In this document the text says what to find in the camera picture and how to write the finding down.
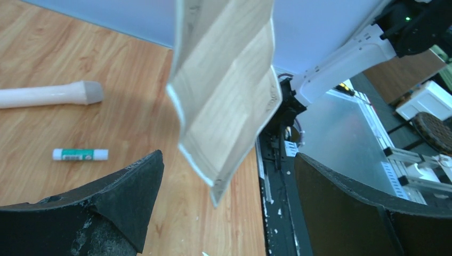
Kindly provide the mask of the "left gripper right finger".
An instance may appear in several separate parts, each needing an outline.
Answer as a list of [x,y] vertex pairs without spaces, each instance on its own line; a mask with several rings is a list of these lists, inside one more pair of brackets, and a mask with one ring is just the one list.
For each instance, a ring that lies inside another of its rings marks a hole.
[[451,255],[451,210],[418,204],[297,154],[294,171],[314,255]]

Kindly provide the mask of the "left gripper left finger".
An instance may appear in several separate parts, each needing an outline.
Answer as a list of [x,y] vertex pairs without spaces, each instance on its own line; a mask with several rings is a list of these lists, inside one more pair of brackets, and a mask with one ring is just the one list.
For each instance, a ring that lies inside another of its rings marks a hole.
[[164,173],[160,150],[41,201],[1,207],[1,255],[136,255]]

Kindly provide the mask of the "beige letter paper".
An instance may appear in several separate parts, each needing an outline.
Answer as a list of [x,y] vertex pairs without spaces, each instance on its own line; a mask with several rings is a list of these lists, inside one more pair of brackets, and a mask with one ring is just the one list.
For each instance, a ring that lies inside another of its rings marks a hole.
[[273,1],[176,1],[166,92],[178,148],[218,206],[283,96],[273,68]]

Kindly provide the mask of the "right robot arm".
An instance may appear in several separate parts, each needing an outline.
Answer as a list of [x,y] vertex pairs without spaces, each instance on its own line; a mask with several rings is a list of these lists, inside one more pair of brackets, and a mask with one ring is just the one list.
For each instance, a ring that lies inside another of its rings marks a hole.
[[440,43],[451,1],[276,1],[274,63],[293,73],[264,131],[281,135],[339,83],[393,58]]

